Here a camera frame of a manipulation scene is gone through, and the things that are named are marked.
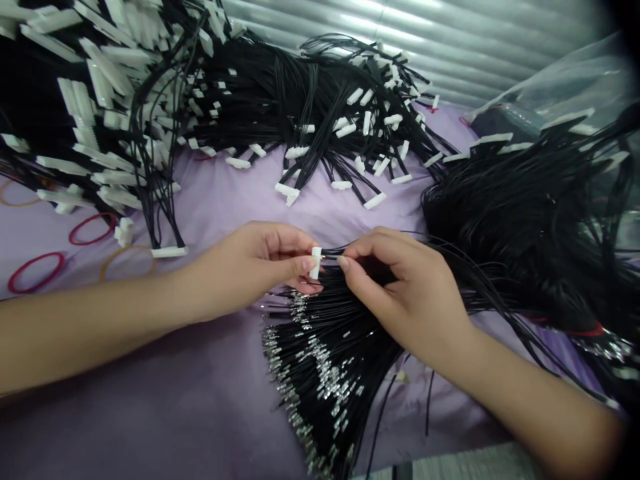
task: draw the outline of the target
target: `corrugated metal wall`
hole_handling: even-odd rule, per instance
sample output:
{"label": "corrugated metal wall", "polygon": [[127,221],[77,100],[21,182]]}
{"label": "corrugated metal wall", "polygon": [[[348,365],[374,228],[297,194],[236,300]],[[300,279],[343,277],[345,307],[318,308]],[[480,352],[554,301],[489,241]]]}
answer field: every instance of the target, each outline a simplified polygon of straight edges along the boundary
{"label": "corrugated metal wall", "polygon": [[404,50],[442,100],[480,107],[613,28],[597,0],[223,0],[264,40],[324,33]]}

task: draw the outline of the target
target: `wire bundle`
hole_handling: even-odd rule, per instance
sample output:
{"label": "wire bundle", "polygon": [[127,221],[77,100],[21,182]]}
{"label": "wire bundle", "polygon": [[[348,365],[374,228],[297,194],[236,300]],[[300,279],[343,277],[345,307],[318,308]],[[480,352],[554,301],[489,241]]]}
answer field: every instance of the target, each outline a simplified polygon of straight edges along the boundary
{"label": "wire bundle", "polygon": [[[154,255],[184,255],[173,159],[187,78],[231,31],[224,11],[191,0],[22,0],[3,3],[0,19],[0,174],[58,213],[116,215],[122,246],[132,225],[122,220],[140,209]],[[176,247],[161,248],[161,212]]]}
{"label": "wire bundle", "polygon": [[[615,244],[635,168],[627,138],[640,129],[640,105],[599,131],[582,123],[590,114],[548,123],[535,143],[481,138],[470,158],[442,170],[424,193],[423,212],[434,244],[464,252],[510,310],[566,332],[608,394],[633,409],[640,271]],[[593,183],[617,167],[606,207],[596,207]],[[478,308],[492,304],[478,298]]]}
{"label": "wire bundle", "polygon": [[[422,163],[439,154],[436,144],[457,152],[414,109],[421,97],[437,107],[438,99],[425,93],[429,81],[408,68],[404,53],[388,50],[331,34],[308,40],[294,55],[246,32],[216,50],[216,62],[201,66],[203,82],[189,100],[199,123],[183,142],[212,156],[226,151],[226,162],[239,169],[284,143],[275,189],[287,205],[322,164],[334,188],[352,189],[373,208],[385,195],[366,171],[404,183],[412,179],[405,166],[409,150]],[[244,151],[246,159],[235,158]]]}
{"label": "wire bundle", "polygon": [[[541,354],[585,392],[599,401],[608,401],[584,386],[529,324],[513,314],[481,266],[454,246],[443,247],[442,242],[425,244],[445,256],[468,313],[496,310],[542,368],[556,375]],[[330,259],[343,250],[323,250],[323,254]],[[289,303],[271,305],[265,317],[291,321],[266,328],[263,346],[272,376],[279,384],[282,405],[307,454],[309,471],[316,471],[324,479],[348,479],[360,452],[374,397],[403,349],[352,294],[338,266],[325,265],[323,270],[319,275],[323,290],[317,295],[302,295],[295,290],[274,294]],[[396,280],[388,269],[377,269],[371,276],[381,285]],[[375,436],[369,470],[374,449]]]}

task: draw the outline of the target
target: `purple bedsheet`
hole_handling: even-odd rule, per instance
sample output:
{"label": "purple bedsheet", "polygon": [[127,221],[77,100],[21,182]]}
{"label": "purple bedsheet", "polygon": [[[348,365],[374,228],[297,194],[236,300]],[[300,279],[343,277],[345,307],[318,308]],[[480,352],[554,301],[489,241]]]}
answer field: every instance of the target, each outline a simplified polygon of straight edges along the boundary
{"label": "purple bedsheet", "polygon": [[[427,114],[429,124],[460,149],[474,134],[458,122],[450,107]],[[419,194],[431,182],[414,160],[412,182],[391,185],[371,180],[388,198],[365,210],[350,191],[335,191],[319,169],[300,198],[286,208],[273,186],[282,172],[284,148],[239,171],[223,161],[193,162],[182,158],[176,178],[176,217],[190,253],[160,260],[158,271],[174,269],[250,220],[291,223],[326,247],[344,245],[376,225],[423,231]],[[12,186],[5,200],[33,198]],[[0,206],[0,299],[10,296],[7,280],[27,260],[52,251],[64,252],[67,264],[41,291],[94,283],[102,262],[118,250],[113,238],[74,247],[70,230],[94,212],[78,209],[64,217],[48,203],[30,207]],[[148,245],[144,221],[134,215],[136,245]],[[82,231],[90,239],[105,231],[94,221]],[[174,243],[164,228],[164,245]],[[151,265],[142,249],[112,263],[108,278],[140,275]],[[34,265],[18,286],[37,283],[52,263]],[[490,335],[529,358],[508,324],[494,313],[473,321]],[[76,378],[50,385],[0,411],[0,478],[94,480],[301,479],[306,468],[301,448],[270,382],[262,354],[260,302],[240,313],[174,332],[126,358]],[[545,333],[554,350],[594,388],[591,372],[566,337]],[[506,432],[476,402],[436,375],[431,397],[429,436],[425,407],[431,370],[414,359],[402,369],[408,382],[396,382],[382,417],[374,469],[421,457],[454,453],[500,443]],[[366,468],[376,398],[357,470]]]}

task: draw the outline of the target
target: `clear plastic sheet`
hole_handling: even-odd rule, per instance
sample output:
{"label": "clear plastic sheet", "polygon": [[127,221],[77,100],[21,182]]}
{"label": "clear plastic sheet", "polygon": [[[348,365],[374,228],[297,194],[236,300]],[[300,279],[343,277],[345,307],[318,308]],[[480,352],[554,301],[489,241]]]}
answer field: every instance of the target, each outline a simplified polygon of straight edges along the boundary
{"label": "clear plastic sheet", "polygon": [[[536,138],[546,122],[593,108],[593,116],[584,123],[600,129],[640,99],[637,85],[634,66],[627,58],[620,34],[616,33],[570,53],[465,118],[473,125],[480,115],[499,109],[505,122],[520,129],[521,135]],[[623,214],[617,247],[623,255],[637,259],[640,255],[634,250],[640,249],[639,134],[629,138],[629,146],[636,161],[635,180],[628,210]],[[603,185],[610,185],[617,170],[604,175],[607,178],[603,179]]]}

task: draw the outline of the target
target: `left hand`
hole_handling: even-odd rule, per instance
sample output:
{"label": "left hand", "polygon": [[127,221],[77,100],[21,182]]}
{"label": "left hand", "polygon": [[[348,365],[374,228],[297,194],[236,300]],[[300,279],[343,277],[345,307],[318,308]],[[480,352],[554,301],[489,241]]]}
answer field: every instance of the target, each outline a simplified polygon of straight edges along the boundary
{"label": "left hand", "polygon": [[252,221],[176,271],[175,294],[188,302],[189,321],[242,310],[282,283],[313,295],[322,290],[306,283],[315,266],[311,248],[316,246],[308,234],[290,225]]}

